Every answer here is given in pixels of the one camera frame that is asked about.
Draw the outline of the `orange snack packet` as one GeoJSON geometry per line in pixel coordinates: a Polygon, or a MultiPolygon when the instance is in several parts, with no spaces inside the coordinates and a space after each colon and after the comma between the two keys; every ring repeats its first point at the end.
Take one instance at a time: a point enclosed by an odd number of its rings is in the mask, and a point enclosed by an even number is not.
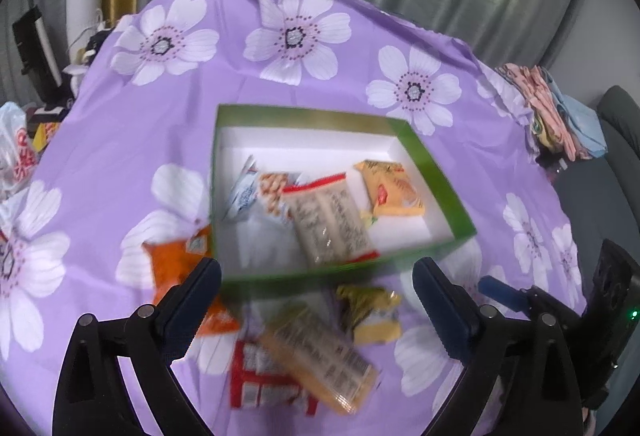
{"type": "MultiPolygon", "coordinates": [[[[155,286],[154,305],[157,305],[173,286],[183,284],[203,257],[213,256],[209,239],[211,233],[212,226],[207,225],[189,239],[142,243],[143,251],[151,259],[155,286]]],[[[231,334],[239,330],[239,321],[217,296],[209,305],[196,337],[231,334]]]]}

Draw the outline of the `gold black snack packet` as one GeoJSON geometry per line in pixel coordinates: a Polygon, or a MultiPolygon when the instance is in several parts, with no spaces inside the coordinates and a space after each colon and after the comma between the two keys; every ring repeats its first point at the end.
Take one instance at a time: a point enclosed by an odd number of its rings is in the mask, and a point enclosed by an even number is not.
{"type": "Polygon", "coordinates": [[[402,296],[380,286],[343,284],[335,291],[343,331],[356,346],[387,344],[400,338],[402,296]]]}

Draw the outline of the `clear long biscuit packet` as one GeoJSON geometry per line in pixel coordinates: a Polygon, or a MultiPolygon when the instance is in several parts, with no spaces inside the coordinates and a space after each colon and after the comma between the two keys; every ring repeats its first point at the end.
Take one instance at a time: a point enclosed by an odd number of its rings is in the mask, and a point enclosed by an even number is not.
{"type": "Polygon", "coordinates": [[[302,303],[279,312],[258,341],[300,386],[338,414],[359,411],[378,382],[378,369],[302,303]]]}

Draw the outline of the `yellow orange cracker packet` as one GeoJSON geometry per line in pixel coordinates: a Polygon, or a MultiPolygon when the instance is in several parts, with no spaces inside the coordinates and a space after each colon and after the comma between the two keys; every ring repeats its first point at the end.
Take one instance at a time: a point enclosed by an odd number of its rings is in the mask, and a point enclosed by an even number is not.
{"type": "Polygon", "coordinates": [[[367,188],[374,217],[422,216],[425,205],[400,163],[363,160],[355,165],[367,188]]]}

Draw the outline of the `pale green snack packet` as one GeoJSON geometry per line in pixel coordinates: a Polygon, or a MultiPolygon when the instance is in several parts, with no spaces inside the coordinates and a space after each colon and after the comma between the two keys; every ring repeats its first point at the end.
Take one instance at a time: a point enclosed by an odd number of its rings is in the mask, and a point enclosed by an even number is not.
{"type": "Polygon", "coordinates": [[[360,217],[346,174],[286,187],[296,234],[310,266],[330,266],[375,260],[380,256],[360,217]]]}

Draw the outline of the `grey sofa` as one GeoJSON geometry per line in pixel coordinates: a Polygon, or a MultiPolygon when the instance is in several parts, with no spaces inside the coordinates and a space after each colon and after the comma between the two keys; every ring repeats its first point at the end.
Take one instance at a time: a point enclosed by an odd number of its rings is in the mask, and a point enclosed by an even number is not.
{"type": "Polygon", "coordinates": [[[570,163],[552,180],[560,217],[549,227],[551,294],[580,314],[592,291],[601,244],[608,239],[639,258],[639,105],[620,86],[596,107],[608,151],[570,163]]]}

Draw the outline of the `red white snack packet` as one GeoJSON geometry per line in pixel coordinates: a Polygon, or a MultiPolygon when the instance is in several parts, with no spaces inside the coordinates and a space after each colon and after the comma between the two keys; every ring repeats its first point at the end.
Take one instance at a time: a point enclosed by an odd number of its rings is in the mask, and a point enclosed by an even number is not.
{"type": "Polygon", "coordinates": [[[233,409],[293,406],[315,416],[319,401],[276,364],[256,341],[235,343],[231,360],[230,406],[233,409]]]}

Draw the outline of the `pile of folded clothes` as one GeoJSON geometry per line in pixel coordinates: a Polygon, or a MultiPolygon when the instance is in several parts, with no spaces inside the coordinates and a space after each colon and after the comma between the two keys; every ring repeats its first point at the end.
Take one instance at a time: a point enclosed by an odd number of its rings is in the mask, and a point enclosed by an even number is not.
{"type": "Polygon", "coordinates": [[[565,96],[548,70],[507,63],[498,73],[520,91],[533,110],[534,136],[544,148],[564,154],[570,162],[597,159],[608,152],[597,113],[565,96]]]}

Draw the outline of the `white plastic bag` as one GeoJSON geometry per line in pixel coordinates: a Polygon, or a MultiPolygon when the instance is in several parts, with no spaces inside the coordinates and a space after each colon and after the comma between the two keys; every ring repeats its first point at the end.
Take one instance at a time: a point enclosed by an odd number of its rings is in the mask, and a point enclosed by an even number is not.
{"type": "Polygon", "coordinates": [[[26,113],[14,102],[0,109],[1,200],[25,188],[37,166],[37,153],[28,136],[26,113]]]}

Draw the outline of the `purple floral tablecloth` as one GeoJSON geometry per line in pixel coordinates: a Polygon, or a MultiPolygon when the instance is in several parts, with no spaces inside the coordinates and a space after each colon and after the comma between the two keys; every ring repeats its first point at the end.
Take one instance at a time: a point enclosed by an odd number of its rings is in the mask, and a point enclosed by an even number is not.
{"type": "Polygon", "coordinates": [[[77,318],[148,302],[143,243],[206,223],[222,104],[406,121],[477,231],[444,260],[454,281],[474,291],[490,274],[584,309],[570,221],[534,161],[529,110],[463,40],[363,0],[152,0],[106,40],[2,225],[1,381],[37,434],[50,433],[77,318]]]}

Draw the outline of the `blue white snack packet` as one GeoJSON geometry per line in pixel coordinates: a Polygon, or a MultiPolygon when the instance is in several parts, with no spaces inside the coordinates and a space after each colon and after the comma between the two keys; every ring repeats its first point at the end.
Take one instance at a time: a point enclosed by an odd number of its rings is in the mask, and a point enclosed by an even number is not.
{"type": "Polygon", "coordinates": [[[244,219],[257,199],[259,170],[254,156],[249,156],[235,181],[224,210],[224,219],[239,222],[244,219]]]}

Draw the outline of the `peanut snack packet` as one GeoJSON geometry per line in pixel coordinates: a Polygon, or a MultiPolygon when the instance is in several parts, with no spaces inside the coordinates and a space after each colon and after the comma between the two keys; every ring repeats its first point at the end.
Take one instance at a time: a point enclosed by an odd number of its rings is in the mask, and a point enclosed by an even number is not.
{"type": "Polygon", "coordinates": [[[283,189],[297,186],[300,173],[259,173],[257,177],[257,202],[262,216],[272,222],[287,224],[291,219],[288,204],[282,200],[283,189]]]}

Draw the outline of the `green cardboard box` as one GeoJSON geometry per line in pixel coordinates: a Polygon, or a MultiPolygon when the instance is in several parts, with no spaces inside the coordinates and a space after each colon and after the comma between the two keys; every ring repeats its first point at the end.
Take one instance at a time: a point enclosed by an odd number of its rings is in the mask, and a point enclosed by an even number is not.
{"type": "Polygon", "coordinates": [[[227,300],[396,274],[476,233],[406,121],[247,104],[217,111],[210,222],[227,300]]]}

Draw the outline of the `white cylindrical appliance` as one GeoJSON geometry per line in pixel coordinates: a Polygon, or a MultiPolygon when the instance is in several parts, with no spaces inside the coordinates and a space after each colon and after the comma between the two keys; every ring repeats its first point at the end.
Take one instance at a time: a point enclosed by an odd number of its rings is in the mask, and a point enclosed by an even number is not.
{"type": "Polygon", "coordinates": [[[66,52],[70,63],[75,63],[103,20],[102,0],[66,0],[65,17],[66,52]]]}

